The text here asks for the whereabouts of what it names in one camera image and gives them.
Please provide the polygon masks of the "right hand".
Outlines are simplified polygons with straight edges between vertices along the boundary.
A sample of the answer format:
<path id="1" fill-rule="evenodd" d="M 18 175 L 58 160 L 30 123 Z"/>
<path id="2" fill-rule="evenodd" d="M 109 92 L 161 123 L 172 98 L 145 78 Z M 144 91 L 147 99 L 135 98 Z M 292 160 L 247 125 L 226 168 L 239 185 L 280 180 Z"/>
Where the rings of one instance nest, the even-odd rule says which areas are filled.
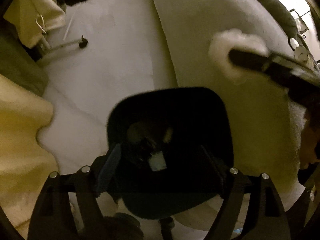
<path id="1" fill-rule="evenodd" d="M 310 164 L 319 163 L 315 148 L 319 142 L 319 121 L 309 110 L 305 111 L 305 125 L 300 135 L 300 168 L 307 169 Z"/>

